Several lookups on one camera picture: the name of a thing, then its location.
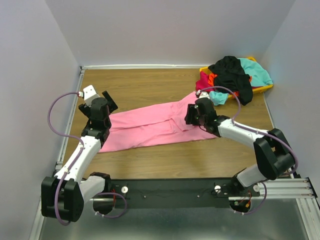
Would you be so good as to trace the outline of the pink t shirt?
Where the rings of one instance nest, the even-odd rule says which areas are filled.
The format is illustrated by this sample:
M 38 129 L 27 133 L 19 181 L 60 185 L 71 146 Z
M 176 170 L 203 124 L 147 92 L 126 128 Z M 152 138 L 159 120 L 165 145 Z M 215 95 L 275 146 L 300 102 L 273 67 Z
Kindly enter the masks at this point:
M 196 99 L 191 92 L 179 101 L 112 113 L 110 134 L 99 152 L 215 139 L 215 135 L 185 122 L 188 104 Z

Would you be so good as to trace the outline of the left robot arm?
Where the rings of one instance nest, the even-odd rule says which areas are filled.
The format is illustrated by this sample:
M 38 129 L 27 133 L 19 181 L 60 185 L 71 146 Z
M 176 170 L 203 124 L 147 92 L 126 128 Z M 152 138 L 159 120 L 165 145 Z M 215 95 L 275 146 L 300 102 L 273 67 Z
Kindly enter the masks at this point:
M 41 214 L 55 218 L 63 226 L 76 222 L 86 202 L 94 195 L 107 197 L 111 185 L 104 173 L 95 173 L 85 182 L 83 175 L 93 157 L 101 150 L 112 127 L 110 114 L 118 109 L 107 91 L 99 95 L 92 85 L 75 95 L 84 100 L 79 110 L 88 118 L 81 136 L 75 136 L 78 145 L 67 163 L 52 177 L 41 183 Z

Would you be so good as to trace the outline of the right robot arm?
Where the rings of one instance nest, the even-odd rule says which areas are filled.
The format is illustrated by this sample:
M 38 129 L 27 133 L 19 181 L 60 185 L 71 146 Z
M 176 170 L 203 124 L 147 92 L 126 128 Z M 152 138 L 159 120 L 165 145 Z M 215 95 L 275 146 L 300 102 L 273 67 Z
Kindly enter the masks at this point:
M 229 183 L 221 187 L 225 194 L 241 196 L 252 185 L 276 180 L 296 166 L 297 158 L 281 130 L 257 129 L 230 117 L 217 115 L 208 98 L 199 98 L 187 106 L 185 122 L 203 127 L 207 133 L 218 138 L 231 139 L 254 150 L 256 163 L 236 173 Z

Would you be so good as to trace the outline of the magenta t shirt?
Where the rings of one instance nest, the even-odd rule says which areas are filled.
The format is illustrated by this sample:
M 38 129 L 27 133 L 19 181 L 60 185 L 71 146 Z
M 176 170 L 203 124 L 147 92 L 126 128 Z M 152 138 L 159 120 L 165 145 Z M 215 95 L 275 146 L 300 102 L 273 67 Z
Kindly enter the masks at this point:
M 201 71 L 199 76 L 200 76 L 200 79 L 198 81 L 196 81 L 196 83 L 195 83 L 195 90 L 196 91 L 202 90 L 205 88 L 209 88 L 209 87 L 213 87 L 208 84 L 209 74 L 206 74 L 205 72 Z

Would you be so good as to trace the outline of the orange t shirt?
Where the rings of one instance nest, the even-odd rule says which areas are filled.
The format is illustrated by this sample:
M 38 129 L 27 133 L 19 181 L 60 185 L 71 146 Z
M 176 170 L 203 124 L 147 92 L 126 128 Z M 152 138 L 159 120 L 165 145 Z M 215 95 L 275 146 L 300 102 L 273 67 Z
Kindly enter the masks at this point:
M 215 74 L 215 73 L 210 73 L 209 75 L 208 75 L 208 84 L 210 85 L 210 86 L 214 86 L 214 83 L 215 83 L 215 79 L 218 77 L 218 75 L 217 74 Z M 252 81 L 252 76 L 250 76 L 249 77 L 249 82 L 251 83 L 251 81 Z M 238 97 L 239 96 L 239 92 L 238 91 L 236 91 L 236 92 L 234 92 L 235 93 L 235 95 Z

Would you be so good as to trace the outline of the black t shirt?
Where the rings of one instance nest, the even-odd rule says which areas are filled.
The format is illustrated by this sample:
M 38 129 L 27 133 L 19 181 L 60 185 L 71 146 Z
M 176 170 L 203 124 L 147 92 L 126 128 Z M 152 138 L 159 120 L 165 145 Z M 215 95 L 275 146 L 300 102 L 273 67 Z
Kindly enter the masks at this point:
M 238 58 L 225 56 L 210 65 L 208 69 L 216 75 L 213 80 L 214 86 L 227 88 L 234 93 L 238 92 L 238 99 L 243 106 L 252 101 L 253 90 L 250 75 L 245 73 Z

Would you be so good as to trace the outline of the yellow plastic bin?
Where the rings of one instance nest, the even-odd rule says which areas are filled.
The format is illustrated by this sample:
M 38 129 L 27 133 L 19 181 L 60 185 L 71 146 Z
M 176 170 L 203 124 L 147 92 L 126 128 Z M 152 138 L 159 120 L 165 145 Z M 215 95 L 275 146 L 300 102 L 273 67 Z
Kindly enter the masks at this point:
M 247 57 L 247 59 L 252 61 L 252 62 L 255 62 L 255 63 L 257 62 L 256 59 L 254 57 L 252 57 L 252 56 Z M 206 74 L 210 73 L 210 71 L 209 71 L 207 66 L 201 67 L 199 69 L 199 72 L 204 72 Z M 253 94 L 263 93 L 263 92 L 267 91 L 268 89 L 271 89 L 272 87 L 273 87 L 273 84 L 269 84 L 269 85 L 266 85 L 266 86 L 253 87 L 252 88 L 252 92 L 253 92 Z

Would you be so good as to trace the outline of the teal t shirt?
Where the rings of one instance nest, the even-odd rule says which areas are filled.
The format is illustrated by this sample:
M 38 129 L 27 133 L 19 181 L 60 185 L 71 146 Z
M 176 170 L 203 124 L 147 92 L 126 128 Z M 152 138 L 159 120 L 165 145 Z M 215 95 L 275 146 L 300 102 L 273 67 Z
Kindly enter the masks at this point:
M 247 58 L 237 58 L 240 60 L 244 72 L 252 76 L 251 87 L 261 87 L 273 84 L 269 73 L 257 62 L 248 60 Z

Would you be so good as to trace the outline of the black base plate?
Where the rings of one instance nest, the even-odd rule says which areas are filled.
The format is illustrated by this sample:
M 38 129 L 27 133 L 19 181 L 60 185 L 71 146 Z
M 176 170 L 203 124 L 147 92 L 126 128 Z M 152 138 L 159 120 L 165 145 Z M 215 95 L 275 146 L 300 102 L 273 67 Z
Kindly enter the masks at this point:
M 244 208 L 260 196 L 253 186 L 232 186 L 229 177 L 112 179 L 102 193 L 90 199 L 96 211 L 117 209 Z

